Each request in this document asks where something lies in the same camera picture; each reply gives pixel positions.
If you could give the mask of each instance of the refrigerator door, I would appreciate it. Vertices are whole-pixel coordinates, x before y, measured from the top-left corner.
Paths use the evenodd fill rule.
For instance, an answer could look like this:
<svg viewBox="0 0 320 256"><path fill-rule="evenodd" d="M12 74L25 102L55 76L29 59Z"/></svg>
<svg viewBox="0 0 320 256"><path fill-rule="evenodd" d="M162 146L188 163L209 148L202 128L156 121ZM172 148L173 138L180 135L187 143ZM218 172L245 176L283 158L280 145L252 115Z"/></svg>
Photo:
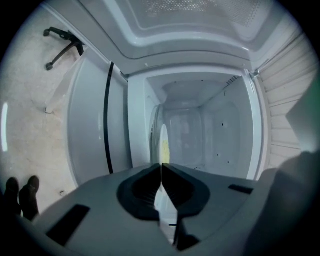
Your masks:
<svg viewBox="0 0 320 256"><path fill-rule="evenodd" d="M91 49L81 58L65 115L68 161L78 186L132 167L128 82Z"/></svg>
<svg viewBox="0 0 320 256"><path fill-rule="evenodd" d="M187 63L255 70L299 30L273 0L47 3L124 74Z"/></svg>

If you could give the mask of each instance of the freezer compartment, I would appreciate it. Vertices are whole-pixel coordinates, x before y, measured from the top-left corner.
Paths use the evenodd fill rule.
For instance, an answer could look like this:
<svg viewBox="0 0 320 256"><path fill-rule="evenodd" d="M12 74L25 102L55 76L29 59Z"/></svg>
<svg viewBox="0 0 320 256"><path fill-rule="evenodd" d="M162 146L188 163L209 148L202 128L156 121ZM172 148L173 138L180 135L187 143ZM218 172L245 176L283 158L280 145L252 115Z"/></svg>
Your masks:
<svg viewBox="0 0 320 256"><path fill-rule="evenodd" d="M162 114L153 120L151 112L159 106ZM151 163L150 151L155 149L149 132L153 123L162 122L168 130L170 163L254 178L262 143L261 115L245 72L180 66L140 73L129 78L128 108L134 167Z"/></svg>

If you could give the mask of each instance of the floor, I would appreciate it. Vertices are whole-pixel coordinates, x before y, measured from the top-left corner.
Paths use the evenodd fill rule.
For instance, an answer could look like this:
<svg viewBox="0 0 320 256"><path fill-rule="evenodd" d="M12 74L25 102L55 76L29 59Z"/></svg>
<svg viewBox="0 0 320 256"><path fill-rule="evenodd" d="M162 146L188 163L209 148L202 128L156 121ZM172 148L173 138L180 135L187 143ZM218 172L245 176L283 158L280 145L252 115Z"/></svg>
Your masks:
<svg viewBox="0 0 320 256"><path fill-rule="evenodd" d="M0 113L3 105L8 105L7 151L0 153L0 188L5 191L9 177L16 177L22 188L37 175L40 213L76 188L64 145L63 104L52 114L44 109L79 54L72 49L46 71L45 64L69 44L54 34L43 37L49 27L67 30L39 8L21 27L0 67Z"/></svg>

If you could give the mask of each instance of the shoe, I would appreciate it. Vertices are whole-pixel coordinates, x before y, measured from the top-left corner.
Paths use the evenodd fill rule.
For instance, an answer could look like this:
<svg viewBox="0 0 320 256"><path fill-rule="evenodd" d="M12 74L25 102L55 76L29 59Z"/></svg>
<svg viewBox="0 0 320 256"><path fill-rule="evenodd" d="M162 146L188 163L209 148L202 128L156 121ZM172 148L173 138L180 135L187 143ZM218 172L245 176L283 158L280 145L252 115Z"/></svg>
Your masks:
<svg viewBox="0 0 320 256"><path fill-rule="evenodd" d="M27 185L30 186L32 189L34 189L35 192L37 193L40 186L40 180L37 176L34 175L28 180Z"/></svg>
<svg viewBox="0 0 320 256"><path fill-rule="evenodd" d="M8 181L6 182L5 185L5 189L8 192L12 192L14 194L16 194L16 196L18 197L18 193L19 193L19 182L15 177L11 177L10 179L8 179Z"/></svg>
<svg viewBox="0 0 320 256"><path fill-rule="evenodd" d="M39 190L40 181L37 176L32 176L27 185L19 193L19 201L23 217L32 221L39 214L36 194Z"/></svg>
<svg viewBox="0 0 320 256"><path fill-rule="evenodd" d="M21 208L18 204L19 182L15 177L8 179L5 185L4 200L9 212L20 215Z"/></svg>

